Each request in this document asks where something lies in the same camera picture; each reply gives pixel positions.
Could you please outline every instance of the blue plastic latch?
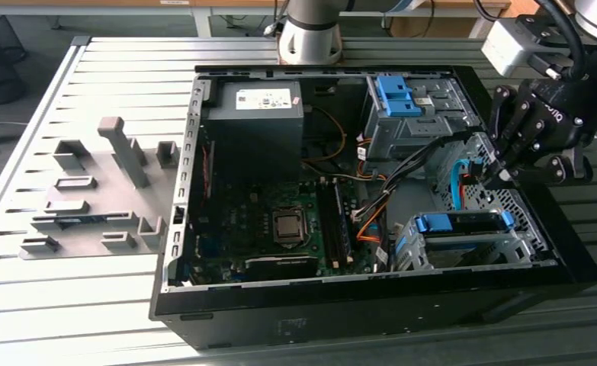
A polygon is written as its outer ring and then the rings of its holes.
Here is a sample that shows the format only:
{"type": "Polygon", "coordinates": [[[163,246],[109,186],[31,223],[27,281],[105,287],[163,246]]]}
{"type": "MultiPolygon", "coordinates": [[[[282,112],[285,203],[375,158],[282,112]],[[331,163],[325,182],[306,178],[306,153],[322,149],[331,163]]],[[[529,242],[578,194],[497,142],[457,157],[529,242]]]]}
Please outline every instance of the blue plastic latch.
{"type": "Polygon", "coordinates": [[[431,215],[423,215],[422,219],[427,223],[429,231],[451,231],[451,221],[449,221],[446,214],[434,213],[431,215]]]}
{"type": "Polygon", "coordinates": [[[377,94],[386,105],[389,117],[419,117],[422,110],[410,98],[413,91],[401,76],[377,76],[377,94]]]}
{"type": "Polygon", "coordinates": [[[395,253],[399,252],[399,249],[401,249],[401,247],[402,247],[405,244],[406,244],[406,238],[402,237],[401,240],[399,240],[399,243],[398,243],[397,246],[395,246],[395,253]]]}
{"type": "Polygon", "coordinates": [[[510,212],[503,211],[503,212],[501,213],[501,219],[503,220],[505,227],[507,227],[509,230],[510,230],[511,228],[514,228],[514,219],[513,219],[513,215],[510,214],[510,212]]]}
{"type": "Polygon", "coordinates": [[[427,225],[425,224],[422,217],[415,217],[415,226],[418,228],[418,233],[425,233],[427,231],[427,225]]]}

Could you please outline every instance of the black cable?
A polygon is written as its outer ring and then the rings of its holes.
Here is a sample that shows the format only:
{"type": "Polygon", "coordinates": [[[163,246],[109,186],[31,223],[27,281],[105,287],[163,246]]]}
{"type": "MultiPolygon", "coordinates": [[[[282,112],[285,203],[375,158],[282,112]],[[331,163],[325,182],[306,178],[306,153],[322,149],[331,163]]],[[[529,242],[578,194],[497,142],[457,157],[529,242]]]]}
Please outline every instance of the black cable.
{"type": "Polygon", "coordinates": [[[569,53],[573,60],[573,65],[565,71],[562,71],[562,76],[569,81],[577,81],[582,79],[586,69],[585,60],[585,47],[582,46],[581,37],[571,25],[569,17],[562,12],[561,7],[553,0],[534,0],[539,6],[543,8],[555,26],[561,31],[562,37],[565,38],[566,44],[569,46],[569,53]]]}
{"type": "MultiPolygon", "coordinates": [[[[433,0],[430,0],[431,6],[430,6],[430,12],[429,12],[429,19],[427,19],[427,25],[425,26],[423,30],[421,32],[418,32],[417,34],[414,34],[413,36],[409,36],[407,38],[415,38],[415,37],[425,37],[427,35],[429,29],[431,28],[431,24],[433,24],[433,18],[435,16],[435,3],[433,0]]],[[[389,28],[381,28],[383,29],[383,32],[386,33],[386,35],[389,37],[394,37],[393,34],[390,33],[390,29],[389,28]]]]}
{"type": "Polygon", "coordinates": [[[478,15],[481,15],[481,18],[483,18],[486,21],[495,22],[498,17],[490,15],[487,11],[483,8],[483,5],[481,4],[481,0],[474,0],[474,7],[477,8],[478,15]]]}
{"type": "Polygon", "coordinates": [[[433,17],[435,15],[435,3],[433,0],[429,0],[431,2],[431,13],[429,14],[429,20],[427,20],[427,26],[423,28],[422,34],[419,35],[421,37],[425,37],[427,35],[429,29],[431,28],[431,24],[433,24],[433,17]]]}
{"type": "Polygon", "coordinates": [[[366,206],[358,209],[354,216],[361,217],[366,212],[369,212],[369,210],[383,204],[397,188],[397,183],[403,179],[403,177],[406,177],[426,164],[427,158],[430,154],[434,153],[437,148],[454,141],[466,140],[470,137],[471,132],[471,130],[466,130],[454,133],[451,136],[438,137],[427,145],[421,147],[413,154],[410,154],[409,157],[403,159],[399,164],[397,164],[395,169],[386,177],[375,199],[366,206]]]}
{"type": "MultiPolygon", "coordinates": [[[[239,29],[241,31],[247,31],[247,29],[246,29],[245,27],[241,27],[241,26],[233,24],[231,22],[229,22],[229,21],[227,21],[227,18],[225,18],[222,15],[218,15],[218,17],[223,20],[223,22],[225,22],[231,28],[239,29]]],[[[257,24],[255,29],[253,29],[253,31],[251,31],[250,33],[245,33],[246,37],[249,37],[250,35],[254,35],[254,33],[259,30],[259,28],[261,28],[261,24],[263,23],[263,21],[266,20],[266,18],[267,18],[267,15],[265,15],[265,16],[261,18],[261,22],[259,22],[259,24],[257,24]]]]}
{"type": "Polygon", "coordinates": [[[223,17],[222,15],[218,16],[223,22],[231,27],[231,28],[237,28],[237,29],[243,29],[246,30],[246,28],[241,27],[239,25],[235,25],[234,23],[231,23],[226,17],[223,17]]]}
{"type": "MultiPolygon", "coordinates": [[[[322,153],[322,156],[329,155],[327,147],[325,145],[319,146],[319,152],[322,153]]],[[[325,161],[329,162],[329,165],[337,170],[337,172],[345,173],[345,171],[341,169],[341,166],[338,166],[337,162],[334,162],[333,159],[327,159],[325,161]]]]}

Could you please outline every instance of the sticker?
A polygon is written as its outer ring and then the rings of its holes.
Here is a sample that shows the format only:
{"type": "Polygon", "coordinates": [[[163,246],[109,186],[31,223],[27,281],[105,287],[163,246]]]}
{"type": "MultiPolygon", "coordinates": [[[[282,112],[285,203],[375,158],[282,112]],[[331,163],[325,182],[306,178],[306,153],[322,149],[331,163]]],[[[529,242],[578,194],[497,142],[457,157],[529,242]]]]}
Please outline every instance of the sticker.
{"type": "Polygon", "coordinates": [[[379,259],[381,263],[386,264],[386,261],[389,260],[389,255],[379,246],[377,246],[375,257],[377,259],[379,259]]]}
{"type": "Polygon", "coordinates": [[[241,89],[235,95],[237,110],[290,109],[289,89],[241,89]]]}
{"type": "Polygon", "coordinates": [[[361,146],[357,147],[357,159],[361,161],[366,161],[366,149],[362,148],[361,146]]]}
{"type": "Polygon", "coordinates": [[[425,98],[413,98],[417,105],[433,105],[433,101],[429,97],[425,98]]]}

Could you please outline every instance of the slotted metal table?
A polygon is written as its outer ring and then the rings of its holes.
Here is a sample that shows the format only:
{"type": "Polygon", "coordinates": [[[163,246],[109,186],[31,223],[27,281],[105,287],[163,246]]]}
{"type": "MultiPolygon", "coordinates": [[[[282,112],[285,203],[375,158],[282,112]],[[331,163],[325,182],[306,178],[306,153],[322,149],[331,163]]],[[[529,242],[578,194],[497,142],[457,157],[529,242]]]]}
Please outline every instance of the slotted metal table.
{"type": "MultiPolygon", "coordinates": [[[[17,239],[33,231],[29,221],[61,171],[50,157],[55,142],[105,115],[122,116],[125,134],[142,148],[179,141],[194,65],[277,62],[274,43],[254,38],[73,44],[0,177],[0,364],[597,365],[597,286],[490,326],[198,353],[147,319],[155,255],[18,258],[17,239]]],[[[489,91],[517,84],[495,74],[479,46],[473,40],[346,39],[345,61],[470,65],[489,91]]],[[[587,154],[593,183],[553,194],[597,262],[597,140],[587,154]]]]}

